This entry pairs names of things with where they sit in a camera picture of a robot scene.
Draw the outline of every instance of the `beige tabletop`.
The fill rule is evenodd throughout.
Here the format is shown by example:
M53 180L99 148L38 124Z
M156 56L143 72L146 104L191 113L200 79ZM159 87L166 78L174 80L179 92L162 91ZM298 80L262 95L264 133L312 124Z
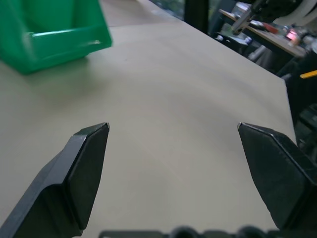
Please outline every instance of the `beige tabletop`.
M236 20L234 15L230 12L219 10L219 12L232 20ZM305 49L300 46L290 46L288 43L289 41L281 36L277 36L271 32L265 32L256 30L250 26L248 26L248 29L254 33L256 33L258 36L264 38L265 40L273 43L277 47L281 48L282 50L286 51L287 53L291 54L294 57L302 58L306 55Z
M135 11L108 17L108 7L125 4ZM284 81L153 4L144 13L148 5L103 1L109 24L118 24L114 46L86 59L30 76L0 64L0 224L73 133L107 121L103 175L82 237L275 227L236 127L245 121L294 140Z

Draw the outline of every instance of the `workbench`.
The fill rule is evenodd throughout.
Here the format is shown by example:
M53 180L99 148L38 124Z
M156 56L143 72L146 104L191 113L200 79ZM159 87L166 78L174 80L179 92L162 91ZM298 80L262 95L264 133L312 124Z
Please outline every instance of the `workbench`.
M104 0L113 47L21 76L0 63L0 223L81 128L110 123L83 238L104 229L275 225L240 121L295 141L284 81L147 0Z
M219 12L222 14L222 19L225 23L233 25L236 21L232 13L224 10L219 10ZM273 33L260 31L252 28L251 26L246 27L243 33L277 54L284 55L289 58L302 58L306 55L304 48L300 46L290 46L288 45L288 40L281 36L276 36Z

